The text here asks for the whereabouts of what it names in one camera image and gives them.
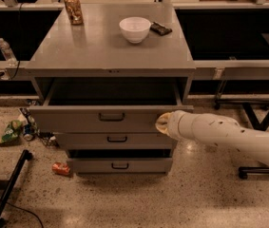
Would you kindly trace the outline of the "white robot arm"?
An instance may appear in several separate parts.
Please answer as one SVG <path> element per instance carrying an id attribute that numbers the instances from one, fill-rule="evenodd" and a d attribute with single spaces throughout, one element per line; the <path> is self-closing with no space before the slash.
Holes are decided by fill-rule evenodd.
<path id="1" fill-rule="evenodd" d="M 269 132 L 245 128 L 233 118 L 177 110 L 161 115 L 155 126 L 174 140 L 188 139 L 209 146 L 234 147 L 269 166 Z"/>

